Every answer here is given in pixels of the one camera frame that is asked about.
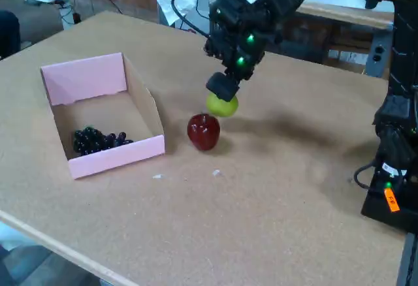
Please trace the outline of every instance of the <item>wooden table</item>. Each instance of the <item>wooden table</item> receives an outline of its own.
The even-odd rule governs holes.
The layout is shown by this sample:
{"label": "wooden table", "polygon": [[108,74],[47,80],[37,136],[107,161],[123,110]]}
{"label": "wooden table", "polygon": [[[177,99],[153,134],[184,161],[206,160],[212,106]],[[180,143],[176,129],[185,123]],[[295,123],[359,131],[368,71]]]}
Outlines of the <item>wooden table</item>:
{"label": "wooden table", "polygon": [[392,30],[393,13],[323,3],[303,3],[298,12],[374,29]]}
{"label": "wooden table", "polygon": [[[221,69],[203,44],[104,13],[0,62],[0,220],[115,285],[394,285],[404,234],[362,217],[351,181],[376,152],[386,82],[267,54],[200,153],[185,126]],[[119,51],[167,154],[74,181],[39,67]]]}

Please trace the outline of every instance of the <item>cardboard box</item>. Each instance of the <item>cardboard box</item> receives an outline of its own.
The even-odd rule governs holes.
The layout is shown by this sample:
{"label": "cardboard box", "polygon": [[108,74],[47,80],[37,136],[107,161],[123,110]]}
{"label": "cardboard box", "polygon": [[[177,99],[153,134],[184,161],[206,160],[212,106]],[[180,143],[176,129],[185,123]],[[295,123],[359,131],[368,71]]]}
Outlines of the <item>cardboard box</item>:
{"label": "cardboard box", "polygon": [[[121,53],[45,66],[41,73],[73,178],[165,152],[155,101]],[[86,126],[124,131],[134,142],[81,157],[72,149],[73,133]]]}

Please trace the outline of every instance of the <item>yellow apple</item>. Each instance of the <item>yellow apple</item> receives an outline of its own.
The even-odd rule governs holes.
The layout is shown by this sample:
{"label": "yellow apple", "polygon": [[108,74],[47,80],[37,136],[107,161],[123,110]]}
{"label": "yellow apple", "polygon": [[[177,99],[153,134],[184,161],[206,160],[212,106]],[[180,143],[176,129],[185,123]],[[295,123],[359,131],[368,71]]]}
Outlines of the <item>yellow apple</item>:
{"label": "yellow apple", "polygon": [[238,108],[236,96],[229,102],[219,99],[215,93],[209,92],[206,98],[206,108],[210,113],[221,118],[228,118],[234,115]]}

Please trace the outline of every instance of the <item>orange label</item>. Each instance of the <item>orange label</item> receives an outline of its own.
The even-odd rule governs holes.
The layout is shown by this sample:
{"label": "orange label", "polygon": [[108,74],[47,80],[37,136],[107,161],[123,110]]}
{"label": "orange label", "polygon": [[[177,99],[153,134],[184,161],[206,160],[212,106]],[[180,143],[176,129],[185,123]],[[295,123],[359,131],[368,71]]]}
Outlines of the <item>orange label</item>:
{"label": "orange label", "polygon": [[396,201],[396,198],[394,197],[394,193],[391,188],[385,189],[385,197],[387,200],[387,204],[389,205],[389,208],[391,209],[391,212],[400,211],[399,205]]}

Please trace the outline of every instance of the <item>white label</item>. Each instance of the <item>white label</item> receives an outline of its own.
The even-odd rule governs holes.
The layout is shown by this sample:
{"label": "white label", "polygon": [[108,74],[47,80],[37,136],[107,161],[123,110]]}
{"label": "white label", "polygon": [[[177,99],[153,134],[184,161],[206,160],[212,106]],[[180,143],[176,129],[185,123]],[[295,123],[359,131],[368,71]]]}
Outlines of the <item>white label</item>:
{"label": "white label", "polygon": [[356,63],[361,65],[366,65],[368,54],[355,53],[342,51],[340,55],[340,60],[349,63]]}
{"label": "white label", "polygon": [[[388,172],[389,174],[392,174],[393,176],[399,176],[398,170],[389,166],[386,163],[383,164],[382,169]],[[400,172],[402,173],[403,176],[406,175],[406,170],[401,170]]]}
{"label": "white label", "polygon": [[340,58],[340,52],[338,50],[329,50],[328,51],[328,57],[330,59],[339,59]]}

